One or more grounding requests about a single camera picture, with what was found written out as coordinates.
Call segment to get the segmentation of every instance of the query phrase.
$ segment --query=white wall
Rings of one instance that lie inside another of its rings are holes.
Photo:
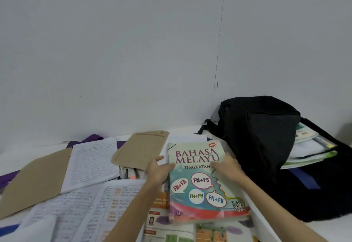
[[[200,124],[223,0],[0,0],[0,152]]]
[[[352,0],[222,1],[0,0],[0,152],[200,124],[235,96],[352,122]]]
[[[272,95],[336,135],[351,76],[352,0],[224,0],[215,104]]]

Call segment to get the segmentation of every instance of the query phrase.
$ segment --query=black backpack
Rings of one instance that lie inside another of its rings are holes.
[[[237,97],[221,102],[219,123],[206,120],[204,129],[225,140],[243,171],[298,219],[310,222],[352,212],[352,149],[336,140],[291,105],[271,96]],[[286,162],[299,122],[337,144],[335,157],[300,168],[315,180],[307,185]]]

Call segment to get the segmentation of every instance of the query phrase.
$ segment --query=forearm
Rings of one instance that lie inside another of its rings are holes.
[[[159,188],[160,186],[147,181],[104,241],[135,242]]]
[[[238,184],[283,242],[326,242],[323,237],[280,206],[247,176],[239,180]]]

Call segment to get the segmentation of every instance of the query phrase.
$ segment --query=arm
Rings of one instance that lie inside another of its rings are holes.
[[[240,185],[283,242],[327,242],[258,187],[228,153],[224,162],[212,162],[212,167]]]
[[[149,209],[161,191],[161,185],[168,177],[175,164],[158,165],[157,161],[164,156],[152,160],[147,168],[148,179],[141,190],[131,201],[122,217],[105,238],[104,242],[135,242],[145,222]]]

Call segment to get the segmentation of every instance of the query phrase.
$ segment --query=white table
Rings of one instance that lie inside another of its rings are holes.
[[[197,133],[199,128],[200,125],[172,129],[168,131],[171,134],[186,135],[190,133]],[[118,136],[116,138],[117,141],[124,141],[129,137],[130,135],[124,135]],[[0,175],[20,170],[22,167],[35,160],[36,158],[62,150],[66,148],[66,145],[67,144],[41,146],[36,148],[27,148],[23,150],[5,152],[0,155]],[[263,215],[254,205],[252,200],[246,194],[245,197],[251,207],[251,215],[257,231],[258,239],[260,239],[261,242],[280,241],[273,229],[270,227],[269,223],[265,220]],[[1,220],[0,227],[20,223],[29,212],[29,210],[30,208]],[[347,242],[351,241],[352,238],[352,214],[329,221],[312,222],[309,223],[308,226],[331,242]]]

